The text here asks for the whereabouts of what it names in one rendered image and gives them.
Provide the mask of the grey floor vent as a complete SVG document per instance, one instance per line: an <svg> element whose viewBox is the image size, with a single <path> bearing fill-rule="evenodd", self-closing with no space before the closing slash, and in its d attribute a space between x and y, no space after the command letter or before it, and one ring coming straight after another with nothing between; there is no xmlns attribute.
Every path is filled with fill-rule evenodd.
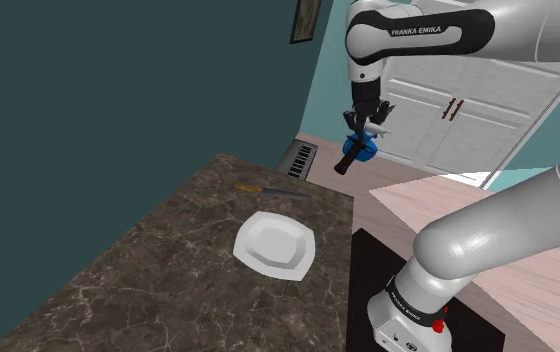
<svg viewBox="0 0 560 352"><path fill-rule="evenodd" d="M289 176L306 180L316 156L318 146L295 139L289 148Z"/></svg>

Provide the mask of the white double-door cabinet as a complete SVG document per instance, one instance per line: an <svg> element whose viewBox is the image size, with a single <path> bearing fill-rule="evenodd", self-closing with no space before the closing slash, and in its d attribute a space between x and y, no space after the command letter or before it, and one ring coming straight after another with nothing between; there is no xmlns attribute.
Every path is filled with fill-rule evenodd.
<svg viewBox="0 0 560 352"><path fill-rule="evenodd" d="M560 102L560 63L391 58L379 156L484 187Z"/></svg>

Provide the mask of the black robot stand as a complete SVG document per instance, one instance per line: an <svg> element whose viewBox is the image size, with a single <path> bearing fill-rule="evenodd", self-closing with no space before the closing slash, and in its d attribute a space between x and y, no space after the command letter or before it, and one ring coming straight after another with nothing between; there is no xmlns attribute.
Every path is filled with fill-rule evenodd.
<svg viewBox="0 0 560 352"><path fill-rule="evenodd" d="M352 235L345 352L386 352L374 341L367 303L405 263L366 230ZM456 298L448 302L445 322L452 352L504 352L505 334Z"/></svg>

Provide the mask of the framed wall picture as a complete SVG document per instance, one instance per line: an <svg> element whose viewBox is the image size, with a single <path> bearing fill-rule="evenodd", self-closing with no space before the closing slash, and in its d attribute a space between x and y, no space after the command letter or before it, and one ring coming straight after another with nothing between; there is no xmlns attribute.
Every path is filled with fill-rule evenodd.
<svg viewBox="0 0 560 352"><path fill-rule="evenodd" d="M316 23L322 0L297 0L290 44L311 41L316 29Z"/></svg>

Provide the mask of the blue tool with black handle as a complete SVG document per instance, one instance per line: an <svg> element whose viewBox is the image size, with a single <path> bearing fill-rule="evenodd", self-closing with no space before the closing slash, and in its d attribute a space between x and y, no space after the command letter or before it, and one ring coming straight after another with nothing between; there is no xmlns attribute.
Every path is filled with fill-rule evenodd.
<svg viewBox="0 0 560 352"><path fill-rule="evenodd" d="M387 133L382 126L366 122L361 133L354 132L346 137L342 146L343 157L334 166L334 170L344 175L355 160L366 162L372 159L378 152L374 139Z"/></svg>

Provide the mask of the white square plate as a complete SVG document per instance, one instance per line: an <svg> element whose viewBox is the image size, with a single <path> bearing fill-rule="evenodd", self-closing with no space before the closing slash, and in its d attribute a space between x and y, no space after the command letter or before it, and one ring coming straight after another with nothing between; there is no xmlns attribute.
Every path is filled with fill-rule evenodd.
<svg viewBox="0 0 560 352"><path fill-rule="evenodd" d="M314 232L281 214L257 211L239 228L233 255L267 277L302 281L316 253Z"/></svg>

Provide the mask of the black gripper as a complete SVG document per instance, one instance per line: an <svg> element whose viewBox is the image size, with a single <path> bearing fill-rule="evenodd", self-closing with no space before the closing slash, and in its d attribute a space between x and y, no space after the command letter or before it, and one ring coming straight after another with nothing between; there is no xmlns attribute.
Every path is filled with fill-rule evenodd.
<svg viewBox="0 0 560 352"><path fill-rule="evenodd" d="M351 82L353 110L344 111L343 117L348 128L356 132L358 130L357 116L359 118L375 118L376 125L382 125L388 115L396 107L389 101L382 101L381 81L375 79L368 82Z"/></svg>

